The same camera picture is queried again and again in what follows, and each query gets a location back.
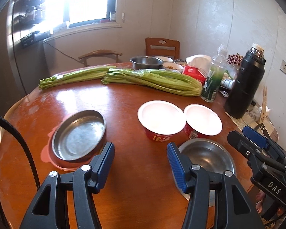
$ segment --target plastic bottle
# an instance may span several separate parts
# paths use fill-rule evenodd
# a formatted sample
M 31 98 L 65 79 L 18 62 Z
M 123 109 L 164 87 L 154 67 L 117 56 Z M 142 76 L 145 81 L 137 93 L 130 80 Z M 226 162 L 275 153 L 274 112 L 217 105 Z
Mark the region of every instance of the plastic bottle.
M 206 102 L 213 102 L 216 98 L 220 82 L 227 70 L 227 53 L 227 49 L 221 45 L 217 55 L 212 59 L 211 68 L 201 93 L 201 98 Z
M 253 44 L 243 58 L 237 79 L 234 82 L 224 109 L 232 117 L 243 117 L 265 73 L 264 49 Z

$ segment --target metal pot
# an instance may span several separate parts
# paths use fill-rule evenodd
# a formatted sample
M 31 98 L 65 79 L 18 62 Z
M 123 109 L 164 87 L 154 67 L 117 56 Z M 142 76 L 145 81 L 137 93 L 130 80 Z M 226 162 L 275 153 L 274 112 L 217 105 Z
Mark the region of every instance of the metal pot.
M 132 68 L 138 69 L 160 69 L 163 61 L 155 57 L 137 56 L 130 59 Z

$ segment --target power cord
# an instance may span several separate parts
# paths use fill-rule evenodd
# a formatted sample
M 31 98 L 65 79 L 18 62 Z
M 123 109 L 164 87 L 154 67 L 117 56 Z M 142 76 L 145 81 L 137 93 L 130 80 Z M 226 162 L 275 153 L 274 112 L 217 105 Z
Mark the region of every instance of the power cord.
M 277 222 L 279 219 L 281 219 L 282 217 L 284 217 L 286 215 L 286 211 L 284 213 L 282 213 L 278 218 L 273 219 L 272 221 L 268 222 L 267 224 L 264 224 L 264 227 L 267 227 L 269 225 L 271 225 L 272 223 Z
M 43 42 L 45 42 L 45 43 L 48 44 L 49 46 L 53 47 L 55 50 L 59 51 L 61 54 L 65 55 L 66 57 L 68 57 L 68 58 L 70 58 L 70 59 L 73 59 L 73 60 L 75 60 L 76 62 L 78 62 L 78 63 L 84 65 L 84 63 L 82 63 L 81 61 L 78 61 L 77 59 L 75 59 L 75 58 L 73 58 L 73 57 L 67 55 L 66 53 L 63 53 L 61 50 L 58 50 L 56 47 L 52 46 L 50 43 L 48 43 L 48 42 L 46 42 L 46 41 L 44 41 L 44 40 L 43 40 Z
M 27 143 L 25 142 L 25 140 L 23 139 L 23 137 L 21 136 L 21 134 L 17 131 L 17 129 L 15 127 L 13 127 L 7 120 L 5 120 L 2 116 L 0 116 L 0 126 L 5 129 L 6 131 L 8 131 L 11 135 L 14 136 L 14 138 L 19 142 L 19 144 L 22 146 L 27 159 L 29 161 L 32 173 L 33 173 L 33 177 L 35 180 L 35 184 L 36 184 L 36 188 L 37 190 L 39 190 L 40 188 L 40 181 L 38 178 L 38 173 L 37 173 L 37 169 L 32 157 L 32 154 L 30 152 L 30 149 L 27 145 Z

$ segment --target white wall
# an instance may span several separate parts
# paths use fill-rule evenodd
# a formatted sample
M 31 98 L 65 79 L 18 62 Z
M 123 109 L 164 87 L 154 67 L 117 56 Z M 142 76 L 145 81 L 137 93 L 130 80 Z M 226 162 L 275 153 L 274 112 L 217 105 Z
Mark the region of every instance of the white wall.
M 108 28 L 75 33 L 47 42 L 65 54 L 79 56 L 99 49 L 123 53 L 121 62 L 137 55 L 145 55 L 146 37 L 167 38 L 173 0 L 117 0 L 117 23 L 120 28 Z M 62 55 L 44 43 L 50 74 L 81 68 L 83 65 Z M 110 58 L 90 58 L 89 65 L 115 63 Z
M 265 49 L 265 75 L 255 98 L 261 104 L 268 87 L 267 106 L 286 149 L 286 15 L 275 0 L 173 0 L 170 38 L 181 43 L 181 58 L 214 56 L 224 44 L 230 54 L 245 55 L 252 43 Z

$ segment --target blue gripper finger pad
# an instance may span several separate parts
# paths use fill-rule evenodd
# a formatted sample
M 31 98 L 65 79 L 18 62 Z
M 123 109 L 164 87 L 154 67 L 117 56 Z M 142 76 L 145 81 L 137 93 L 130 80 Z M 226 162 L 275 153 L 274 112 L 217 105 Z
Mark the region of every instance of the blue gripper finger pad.
M 101 163 L 101 166 L 97 172 L 98 175 L 98 182 L 96 184 L 96 189 L 98 192 L 104 188 L 113 159 L 114 159 L 114 145 L 112 144 L 107 152 L 107 154 L 104 156 L 104 159 Z
M 180 162 L 180 159 L 178 158 L 177 152 L 179 151 L 177 146 L 172 143 L 169 143 L 167 145 L 167 158 L 170 163 L 170 167 L 172 168 L 176 183 L 178 187 L 185 192 L 187 185 L 185 183 L 185 171 L 182 168 L 182 164 Z
M 243 135 L 255 143 L 259 148 L 267 148 L 267 139 L 249 126 L 243 128 Z

